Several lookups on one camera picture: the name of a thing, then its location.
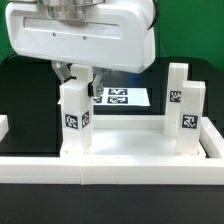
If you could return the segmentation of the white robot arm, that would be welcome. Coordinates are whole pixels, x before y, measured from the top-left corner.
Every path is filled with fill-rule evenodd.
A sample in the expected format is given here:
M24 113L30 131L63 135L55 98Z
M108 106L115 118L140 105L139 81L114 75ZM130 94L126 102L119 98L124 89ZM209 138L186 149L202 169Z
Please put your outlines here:
M91 96L107 70L141 73L155 60L156 0L9 0L5 18L13 50L50 60L62 82L70 64L95 68Z

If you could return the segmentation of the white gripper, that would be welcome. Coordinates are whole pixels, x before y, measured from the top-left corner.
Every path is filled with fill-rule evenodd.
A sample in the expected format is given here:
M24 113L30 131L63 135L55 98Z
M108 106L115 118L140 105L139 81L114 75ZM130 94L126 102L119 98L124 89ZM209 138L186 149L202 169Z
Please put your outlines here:
M155 60L155 0L9 0L5 18L15 52L51 60L61 83L75 79L71 63L99 67L90 97L108 69L140 73Z

